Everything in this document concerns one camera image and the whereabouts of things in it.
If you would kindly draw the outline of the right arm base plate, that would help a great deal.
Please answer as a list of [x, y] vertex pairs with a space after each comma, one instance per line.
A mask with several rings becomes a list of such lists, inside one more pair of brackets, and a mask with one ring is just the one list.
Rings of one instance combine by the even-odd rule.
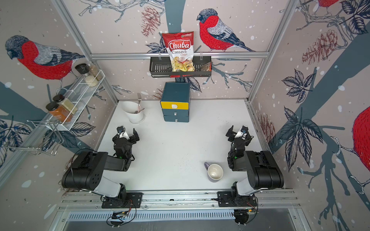
[[226, 207], [257, 207], [257, 199], [254, 196], [233, 195], [231, 191], [218, 191], [217, 199], [218, 206]]

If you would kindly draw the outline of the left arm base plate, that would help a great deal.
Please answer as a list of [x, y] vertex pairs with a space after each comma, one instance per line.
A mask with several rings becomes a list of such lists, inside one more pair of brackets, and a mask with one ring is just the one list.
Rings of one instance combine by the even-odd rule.
[[143, 195], [143, 193], [126, 193], [123, 198], [104, 197], [101, 207], [103, 209], [140, 208]]

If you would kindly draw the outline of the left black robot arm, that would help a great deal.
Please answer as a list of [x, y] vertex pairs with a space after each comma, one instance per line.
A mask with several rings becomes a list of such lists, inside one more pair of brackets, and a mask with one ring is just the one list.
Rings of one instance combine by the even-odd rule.
[[112, 138], [115, 153], [97, 152], [83, 148], [79, 150], [67, 169], [61, 184], [67, 189], [90, 191], [109, 199], [125, 201], [126, 189], [122, 183], [114, 182], [103, 176], [103, 172], [128, 171], [135, 161], [133, 145], [140, 141], [136, 130], [130, 136], [124, 126], [117, 127], [117, 134]]

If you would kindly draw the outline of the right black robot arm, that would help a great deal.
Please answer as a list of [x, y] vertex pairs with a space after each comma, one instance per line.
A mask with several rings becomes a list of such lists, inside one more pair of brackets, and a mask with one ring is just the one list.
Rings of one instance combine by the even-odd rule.
[[234, 172], [246, 172], [247, 177], [233, 183], [231, 198], [245, 199], [263, 190], [274, 190], [284, 186], [283, 174], [278, 167], [270, 151], [247, 151], [246, 147], [251, 143], [253, 136], [249, 129], [242, 126], [238, 132], [231, 127], [227, 133], [228, 141], [231, 142], [227, 162]]

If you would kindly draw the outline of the teal bottom drawer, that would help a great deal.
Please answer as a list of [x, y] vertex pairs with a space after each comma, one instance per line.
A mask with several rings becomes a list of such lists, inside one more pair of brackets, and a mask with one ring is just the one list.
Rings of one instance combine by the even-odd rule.
[[188, 116], [164, 116], [164, 120], [166, 122], [183, 122], [188, 123], [189, 117]]

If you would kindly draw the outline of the yellow top drawer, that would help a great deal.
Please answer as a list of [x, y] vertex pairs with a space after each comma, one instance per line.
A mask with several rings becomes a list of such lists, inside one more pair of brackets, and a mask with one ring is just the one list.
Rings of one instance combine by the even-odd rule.
[[189, 102], [163, 102], [161, 101], [162, 109], [177, 109], [177, 110], [188, 110]]

